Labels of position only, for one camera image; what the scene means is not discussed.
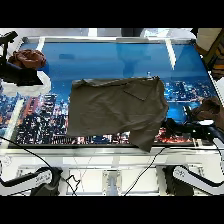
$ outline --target brown leather object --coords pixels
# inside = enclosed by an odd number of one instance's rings
[[[38,50],[20,50],[14,51],[8,62],[21,68],[38,69],[46,65],[46,58],[43,53]]]
[[[204,99],[202,105],[191,112],[195,119],[214,120],[216,127],[224,130],[224,107],[217,97]]]

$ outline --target cityscape backdrop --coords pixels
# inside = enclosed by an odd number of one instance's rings
[[[164,82],[164,94],[169,102],[167,117],[179,123],[186,119],[183,106],[195,108],[203,98],[217,95],[193,46],[174,46],[177,60],[172,70],[164,44],[103,44],[100,50],[95,46],[99,43],[93,45],[45,44],[42,52],[47,58],[47,65],[42,70],[51,78],[52,89],[39,97],[0,95],[0,135],[4,135],[10,123],[17,100],[23,98],[24,105],[12,139],[18,144],[128,144],[128,132],[73,138],[65,136],[72,80],[96,78],[95,73],[99,78],[142,77],[147,76],[148,71],[151,76],[159,76]],[[35,49],[36,44],[24,44],[24,48]],[[155,142],[171,144],[191,141],[189,136],[167,137],[164,128],[155,138]]]

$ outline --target table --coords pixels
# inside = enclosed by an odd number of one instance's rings
[[[185,121],[184,105],[195,108],[200,105],[201,98],[219,96],[193,42],[191,39],[153,37],[23,38],[20,49],[39,49],[45,54],[47,64],[40,70],[50,77],[52,88],[48,94],[35,98],[1,95],[0,134],[5,135],[10,129],[12,140],[29,145],[29,148],[35,148],[36,152],[44,155],[50,151],[54,155],[74,152],[85,154],[91,153],[93,148],[95,152],[106,154],[114,153],[114,150],[144,154],[126,144],[128,133],[86,138],[65,137],[72,80],[159,76],[164,82],[165,97],[170,107],[167,117],[182,123]],[[18,105],[20,109],[15,115],[15,107]],[[12,115],[16,118],[10,123]],[[114,147],[111,143],[120,144]],[[160,130],[155,139],[155,146],[160,147],[164,144],[194,146],[193,143],[194,140],[189,136],[167,139],[164,129]]]

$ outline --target metal frame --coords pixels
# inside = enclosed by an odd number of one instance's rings
[[[98,42],[98,43],[166,43],[166,40],[170,40],[172,44],[193,44],[195,42],[195,39],[190,39],[190,38],[167,38],[167,37],[147,37],[147,38],[140,38],[140,37],[83,37],[83,36],[41,36],[41,37],[23,37],[20,41],[18,46],[16,47],[15,50],[19,50],[21,45],[23,43],[38,43],[40,39],[44,39],[44,42],[59,42],[59,43],[66,43],[66,42]],[[218,91],[218,87],[216,83],[214,82],[213,78],[209,74],[213,85],[215,86],[217,93],[220,97],[220,99],[223,99]],[[65,148],[52,148],[52,145],[50,148],[46,146],[46,148],[33,148],[30,146],[31,151],[35,151],[40,156],[60,156],[60,157],[67,157],[67,156],[144,156],[144,155],[156,155],[162,147],[153,147],[150,153],[144,152],[138,148],[134,148],[132,146],[128,147],[122,147],[120,145],[116,147],[73,147],[71,146],[70,148],[65,147]],[[183,150],[181,149],[175,149],[175,147],[180,147],[180,146],[171,146],[168,150],[164,150],[161,155],[173,155],[173,154],[179,154],[179,155],[196,155],[196,154],[201,154],[197,151],[196,147],[185,147],[183,146]],[[209,149],[215,149],[215,147],[210,146],[206,147],[203,146],[203,148],[209,148]],[[11,156],[28,156],[29,153],[25,152],[22,149],[17,149],[17,148],[8,148],[8,147],[2,147],[0,146],[0,155],[11,155]]]

